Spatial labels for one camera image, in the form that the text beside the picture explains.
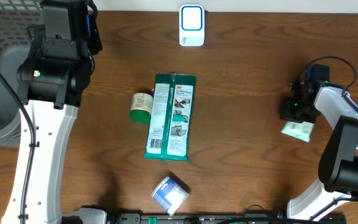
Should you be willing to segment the mint green snack pack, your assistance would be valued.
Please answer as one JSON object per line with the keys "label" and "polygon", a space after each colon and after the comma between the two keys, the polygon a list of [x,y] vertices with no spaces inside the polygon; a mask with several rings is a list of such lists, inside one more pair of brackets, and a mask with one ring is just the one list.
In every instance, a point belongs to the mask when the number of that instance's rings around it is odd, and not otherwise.
{"label": "mint green snack pack", "polygon": [[313,123],[309,123],[306,121],[302,123],[287,121],[284,128],[282,129],[282,134],[286,134],[293,138],[309,142],[313,127]]}

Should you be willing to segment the green 3M wipes pack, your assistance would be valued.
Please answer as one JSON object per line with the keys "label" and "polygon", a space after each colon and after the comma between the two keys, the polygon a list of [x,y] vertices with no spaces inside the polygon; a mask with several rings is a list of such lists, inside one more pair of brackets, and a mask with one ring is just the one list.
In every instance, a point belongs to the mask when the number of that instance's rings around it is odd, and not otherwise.
{"label": "green 3M wipes pack", "polygon": [[196,76],[155,75],[145,159],[187,161]]}

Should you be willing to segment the blue white round tub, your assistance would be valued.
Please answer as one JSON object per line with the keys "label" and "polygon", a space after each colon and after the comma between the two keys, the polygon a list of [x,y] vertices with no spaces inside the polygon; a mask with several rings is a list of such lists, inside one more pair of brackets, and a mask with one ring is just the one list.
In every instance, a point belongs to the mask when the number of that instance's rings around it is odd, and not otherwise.
{"label": "blue white round tub", "polygon": [[189,193],[170,177],[164,178],[151,195],[170,216],[177,212],[188,196]]}

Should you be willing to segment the green lid beige jar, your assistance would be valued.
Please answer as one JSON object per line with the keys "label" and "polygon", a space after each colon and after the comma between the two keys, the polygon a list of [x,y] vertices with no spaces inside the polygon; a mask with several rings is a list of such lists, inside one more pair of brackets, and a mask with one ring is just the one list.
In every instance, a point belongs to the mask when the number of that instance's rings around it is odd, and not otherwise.
{"label": "green lid beige jar", "polygon": [[149,123],[152,112],[153,97],[148,93],[135,93],[129,119],[136,123]]}

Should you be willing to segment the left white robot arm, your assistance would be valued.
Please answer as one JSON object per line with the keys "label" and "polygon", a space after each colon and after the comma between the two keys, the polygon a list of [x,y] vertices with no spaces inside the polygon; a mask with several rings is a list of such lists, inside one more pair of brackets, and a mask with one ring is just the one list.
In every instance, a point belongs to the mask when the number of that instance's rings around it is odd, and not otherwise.
{"label": "left white robot arm", "polygon": [[63,167],[82,94],[101,49],[92,0],[42,1],[44,22],[28,27],[27,58],[12,92],[21,116],[21,140],[3,223],[106,223],[101,208],[61,210]]}

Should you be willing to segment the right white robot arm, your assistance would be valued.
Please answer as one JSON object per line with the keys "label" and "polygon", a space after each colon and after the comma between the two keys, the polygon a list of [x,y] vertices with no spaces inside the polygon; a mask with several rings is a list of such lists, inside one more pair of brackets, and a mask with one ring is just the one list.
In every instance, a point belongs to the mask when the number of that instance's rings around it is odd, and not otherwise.
{"label": "right white robot arm", "polygon": [[283,103],[282,119],[293,129],[322,115],[333,131],[322,153],[318,178],[287,203],[285,216],[318,221],[347,202],[358,202],[358,106],[348,91],[326,80],[296,81]]}

